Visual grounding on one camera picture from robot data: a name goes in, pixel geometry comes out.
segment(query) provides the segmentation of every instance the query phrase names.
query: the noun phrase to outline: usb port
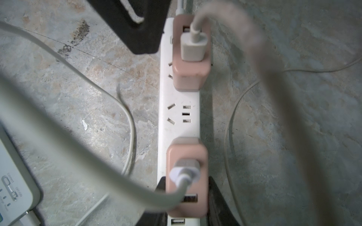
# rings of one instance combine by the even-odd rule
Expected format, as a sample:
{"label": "usb port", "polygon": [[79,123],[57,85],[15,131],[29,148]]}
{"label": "usb port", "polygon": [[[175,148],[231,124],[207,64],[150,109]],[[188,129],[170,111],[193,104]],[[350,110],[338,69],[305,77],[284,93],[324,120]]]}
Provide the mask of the usb port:
{"label": "usb port", "polygon": [[186,194],[182,202],[197,202],[197,194]]}
{"label": "usb port", "polygon": [[171,225],[185,225],[185,219],[184,218],[171,219]]}
{"label": "usb port", "polygon": [[190,26],[183,26],[182,32],[190,32]]}

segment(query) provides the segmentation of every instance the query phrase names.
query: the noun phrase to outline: floor stain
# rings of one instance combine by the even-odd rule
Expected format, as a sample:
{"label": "floor stain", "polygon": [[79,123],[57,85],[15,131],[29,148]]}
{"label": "floor stain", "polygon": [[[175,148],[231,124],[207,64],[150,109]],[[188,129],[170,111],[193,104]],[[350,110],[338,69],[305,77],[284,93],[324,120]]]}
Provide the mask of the floor stain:
{"label": "floor stain", "polygon": [[63,57],[69,57],[69,54],[72,51],[72,47],[69,45],[64,45],[63,48],[58,50],[58,53]]}
{"label": "floor stain", "polygon": [[67,0],[67,3],[76,10],[77,13],[85,11],[85,5],[82,1],[78,0]]}
{"label": "floor stain", "polygon": [[29,16],[23,16],[23,22],[28,24],[30,22]]}
{"label": "floor stain", "polygon": [[87,36],[88,33],[89,25],[85,20],[82,20],[77,30],[74,32],[74,38],[70,43],[74,46],[79,45],[79,43]]}

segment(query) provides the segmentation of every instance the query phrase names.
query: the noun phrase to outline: white cable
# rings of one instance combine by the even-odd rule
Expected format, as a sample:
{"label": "white cable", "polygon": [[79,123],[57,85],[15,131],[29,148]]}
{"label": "white cable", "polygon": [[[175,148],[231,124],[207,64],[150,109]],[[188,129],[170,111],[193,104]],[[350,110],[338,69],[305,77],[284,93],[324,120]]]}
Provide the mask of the white cable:
{"label": "white cable", "polygon": [[[30,40],[31,42],[34,42],[35,44],[37,44],[38,46],[40,46],[41,48],[43,48],[45,51],[47,51],[49,54],[53,55],[55,58],[57,58],[60,62],[62,62],[64,65],[66,65],[67,67],[69,67],[73,72],[75,72],[77,75],[79,75],[84,81],[86,81],[88,84],[90,84],[91,86],[93,86],[94,88],[96,88],[98,91],[100,91],[102,94],[104,94],[106,97],[109,97],[112,101],[114,101],[121,109],[122,111],[125,113],[125,115],[127,116],[127,120],[129,122],[129,126],[130,126],[130,146],[128,148],[128,154],[127,154],[127,158],[126,158],[126,163],[123,167],[122,170],[122,174],[125,174],[125,172],[127,171],[130,162],[131,162],[131,157],[132,157],[132,150],[133,150],[133,142],[134,142],[134,121],[131,117],[131,114],[129,113],[129,111],[127,110],[127,108],[123,105],[122,102],[120,102],[119,100],[117,100],[116,98],[114,98],[112,95],[110,95],[107,91],[105,91],[104,89],[102,89],[101,87],[99,87],[97,84],[95,84],[94,82],[92,82],[90,79],[88,79],[85,75],[83,75],[80,71],[78,71],[77,69],[75,69],[71,64],[69,64],[65,59],[61,58],[60,55],[56,54],[51,48],[49,48],[47,45],[45,45],[44,43],[42,43],[40,40],[38,40],[37,38],[33,37],[32,35],[30,35],[29,33],[22,31],[16,27],[12,27],[11,25],[8,25],[4,22],[0,23],[0,28],[2,28],[3,30],[12,32],[14,34],[20,35],[23,38],[26,38],[28,40]],[[108,198],[109,194],[104,195],[100,201],[98,201],[80,220],[79,222],[75,225],[75,226],[79,226],[81,225],[81,223],[88,218],[88,216],[100,205],[102,204],[102,202],[104,200],[106,200]]]}
{"label": "white cable", "polygon": [[[309,186],[310,194],[313,198],[313,201],[315,202],[318,220],[323,225],[333,225],[335,223],[335,214],[331,201],[332,198],[330,196],[325,176],[319,166],[318,159],[314,154],[315,150],[313,149],[311,139],[308,137],[307,132],[303,129],[304,128],[303,123],[300,120],[297,107],[294,106],[292,103],[292,98],[283,99],[286,100],[287,102],[282,101],[283,97],[282,93],[288,96],[289,92],[286,88],[286,84],[280,77],[280,74],[282,72],[280,72],[278,68],[278,62],[276,62],[268,54],[268,48],[266,46],[266,38],[264,34],[253,23],[251,18],[249,18],[246,11],[240,9],[231,2],[227,3],[222,1],[213,1],[206,3],[196,13],[190,26],[190,33],[192,40],[199,40],[202,24],[207,17],[214,17],[221,20],[225,25],[227,25],[233,31],[239,43],[241,44],[241,47],[245,52],[246,57],[250,61],[253,69],[266,82],[269,94],[271,97],[274,98],[274,104],[279,110],[279,114],[282,116],[285,125],[288,126],[287,129],[291,135],[290,138],[296,150],[297,160],[302,166],[301,167],[302,173],[306,175],[306,182]],[[359,60],[352,62],[350,66],[358,62]],[[289,69],[288,71],[300,71],[300,69]],[[302,69],[302,71],[331,72],[332,70],[312,71],[312,70]],[[230,113],[224,137],[224,161],[225,161],[226,173],[237,212],[244,226],[246,225],[246,220],[242,214],[241,206],[239,204],[238,198],[235,193],[235,187],[230,177],[230,170],[229,170],[227,152],[226,152],[226,137],[228,133],[228,128],[230,126],[230,120],[233,117],[237,104],[239,103],[240,99],[244,96],[244,94],[258,83],[259,80],[250,85],[240,95],[238,101],[234,105],[234,110]],[[285,114],[286,109],[290,114],[288,117],[286,117]],[[292,121],[294,122],[295,126],[298,126],[298,129],[300,130],[296,130],[293,128]]]}
{"label": "white cable", "polygon": [[80,226],[83,222],[101,205],[107,198],[109,197],[109,193],[105,194],[92,208],[90,208],[86,214],[74,225]]}
{"label": "white cable", "polygon": [[[94,85],[97,90],[104,93],[103,89],[34,36],[4,22],[0,22],[0,28],[34,42],[85,81]],[[107,92],[104,94],[115,100],[121,108],[124,108],[113,96]],[[0,106],[0,119],[5,125],[15,128],[32,142],[38,150],[43,151],[44,154],[52,158],[53,161],[70,167],[74,172],[82,174],[85,179],[93,184],[103,186],[106,190],[121,197],[128,196],[128,198],[152,210],[165,211],[175,207],[183,200],[189,185],[187,181],[181,183],[177,191],[170,194],[152,192],[133,183],[130,179],[122,176],[99,160],[43,112],[40,112],[3,76],[0,76]]]}
{"label": "white cable", "polygon": [[40,221],[35,215],[34,211],[30,210],[25,213],[19,220],[17,220],[12,226],[39,226]]}
{"label": "white cable", "polygon": [[185,14],[184,0],[177,0],[176,16],[180,14]]}
{"label": "white cable", "polygon": [[[282,71],[282,73],[285,73],[285,72],[310,72],[310,73],[326,73],[326,72],[336,72],[336,71],[341,71],[341,70],[344,70],[346,68],[349,68],[351,67],[352,65],[360,62],[362,60],[362,57],[356,59],[355,61],[352,61],[342,67],[339,67],[339,68],[333,68],[333,69],[322,69],[322,70],[314,70],[314,69],[302,69],[302,68],[288,68],[288,69],[285,69]],[[237,194],[236,194],[236,188],[234,186],[234,183],[232,181],[232,178],[231,178],[231,174],[230,174],[230,168],[229,168],[229,160],[228,160],[228,157],[227,157],[227,146],[226,146],[226,139],[227,139],[227,135],[229,133],[229,129],[230,129],[230,124],[231,124],[231,121],[233,120],[233,117],[234,117],[234,114],[235,114],[235,111],[236,111],[236,108],[237,106],[239,105],[241,99],[244,97],[244,95],[251,89],[253,88],[254,86],[256,86],[257,84],[259,84],[260,80],[256,80],[255,82],[253,82],[250,86],[248,86],[237,98],[234,106],[231,108],[231,112],[229,113],[229,116],[228,116],[228,120],[227,120],[227,124],[226,124],[226,129],[225,129],[225,133],[224,133],[224,152],[223,152],[223,156],[224,156],[224,163],[225,163],[225,171],[226,171],[226,176],[228,178],[228,182],[229,182],[229,186],[230,186],[230,190],[231,190],[231,194],[233,196],[233,199],[234,199],[234,203],[235,205],[237,206],[237,211],[238,211],[238,214],[240,216],[241,219],[243,219],[243,225],[247,225],[246,224],[246,221],[244,219],[244,217],[242,217],[242,212],[240,210],[240,203],[239,203],[239,199],[237,197]]]}

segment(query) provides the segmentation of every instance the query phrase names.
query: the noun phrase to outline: router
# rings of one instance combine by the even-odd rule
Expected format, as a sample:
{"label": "router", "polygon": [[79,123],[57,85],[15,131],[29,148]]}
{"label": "router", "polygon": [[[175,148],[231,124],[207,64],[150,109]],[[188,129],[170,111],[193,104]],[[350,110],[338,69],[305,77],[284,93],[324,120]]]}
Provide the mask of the router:
{"label": "router", "polygon": [[40,190],[0,125],[0,226],[9,226],[34,208]]}

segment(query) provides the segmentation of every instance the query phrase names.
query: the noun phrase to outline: white device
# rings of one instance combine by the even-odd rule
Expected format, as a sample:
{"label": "white device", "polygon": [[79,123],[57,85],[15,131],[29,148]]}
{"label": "white device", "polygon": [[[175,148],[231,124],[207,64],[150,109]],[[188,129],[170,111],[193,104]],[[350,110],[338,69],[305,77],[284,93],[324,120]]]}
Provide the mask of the white device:
{"label": "white device", "polygon": [[[200,138],[200,91],[179,92],[173,86],[172,29],[173,18],[168,18],[161,39],[157,182],[166,176],[166,153],[173,139]],[[200,219],[168,216],[167,225],[200,226]]]}
{"label": "white device", "polygon": [[27,214],[40,200],[40,191],[0,125],[0,226]]}

